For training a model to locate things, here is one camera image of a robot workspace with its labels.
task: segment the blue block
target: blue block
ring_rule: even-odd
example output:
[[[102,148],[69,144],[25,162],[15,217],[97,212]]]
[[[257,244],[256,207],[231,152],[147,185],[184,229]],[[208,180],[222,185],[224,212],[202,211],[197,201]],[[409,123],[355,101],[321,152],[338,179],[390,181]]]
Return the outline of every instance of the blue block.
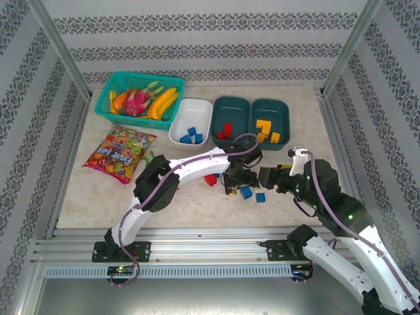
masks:
[[[197,133],[196,129],[194,127],[189,128],[188,130],[188,136],[192,137]]]
[[[263,193],[263,192],[257,192],[255,194],[255,198],[257,199],[257,202],[258,203],[265,202],[265,193]]]
[[[252,190],[249,187],[242,188],[241,195],[246,200],[252,196]]]
[[[200,144],[200,143],[203,142],[203,134],[201,134],[201,133],[196,133],[194,138],[196,140],[196,144]]]
[[[179,142],[192,144],[192,140],[188,135],[184,135],[181,139],[179,139]]]

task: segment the dragon fruit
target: dragon fruit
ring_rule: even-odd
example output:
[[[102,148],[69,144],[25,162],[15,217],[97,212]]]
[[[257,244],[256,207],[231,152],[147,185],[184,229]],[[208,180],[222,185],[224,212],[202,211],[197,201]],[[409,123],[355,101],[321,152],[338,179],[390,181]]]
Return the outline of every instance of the dragon fruit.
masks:
[[[158,81],[152,82],[147,88],[141,91],[133,91],[124,102],[125,114],[137,117],[144,113],[150,105],[150,99],[155,98],[155,96],[163,90],[163,87],[160,87],[151,91],[150,89],[156,84],[158,84]]]

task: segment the red block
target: red block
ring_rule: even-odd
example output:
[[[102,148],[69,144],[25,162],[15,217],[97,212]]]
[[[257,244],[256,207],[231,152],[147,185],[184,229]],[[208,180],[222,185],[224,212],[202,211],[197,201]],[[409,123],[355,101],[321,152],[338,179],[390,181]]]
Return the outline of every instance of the red block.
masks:
[[[225,123],[223,129],[223,135],[225,138],[230,138],[232,136],[232,124]]]
[[[216,176],[213,175],[213,174],[204,176],[204,180],[211,187],[213,187],[214,185],[216,185],[216,182],[217,182]]]
[[[224,140],[224,135],[220,131],[217,131],[216,138],[219,140]]]

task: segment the yellow block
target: yellow block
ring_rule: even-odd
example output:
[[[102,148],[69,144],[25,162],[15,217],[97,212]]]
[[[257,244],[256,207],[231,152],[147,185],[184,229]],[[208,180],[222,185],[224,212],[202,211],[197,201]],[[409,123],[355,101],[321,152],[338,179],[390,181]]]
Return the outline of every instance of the yellow block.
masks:
[[[271,125],[264,125],[262,126],[261,133],[265,135],[266,138],[268,138],[268,135],[270,134]]]
[[[265,140],[265,138],[266,138],[266,136],[265,136],[264,134],[262,134],[262,133],[258,133],[258,134],[257,134],[257,137],[258,137],[258,141],[259,141],[260,143],[263,143],[263,142],[264,142],[264,140]]]
[[[263,128],[264,126],[268,126],[269,128],[271,128],[271,121],[269,120],[262,120],[262,119],[257,119],[257,128]]]
[[[280,141],[279,133],[272,133],[270,143],[277,144]]]

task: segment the white bowl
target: white bowl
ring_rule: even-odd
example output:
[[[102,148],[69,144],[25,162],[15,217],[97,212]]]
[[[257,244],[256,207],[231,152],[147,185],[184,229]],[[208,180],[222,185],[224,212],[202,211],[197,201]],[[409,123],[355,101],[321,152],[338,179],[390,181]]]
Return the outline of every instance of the white bowl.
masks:
[[[213,105],[206,100],[197,100],[195,98],[181,100],[177,115],[169,129],[169,139],[177,148],[183,150],[198,151],[203,149],[205,142],[209,138],[212,113]],[[196,132],[203,135],[202,143],[194,144],[194,136],[191,137],[192,144],[179,142],[183,136],[188,134],[188,130],[191,127],[195,127]]]

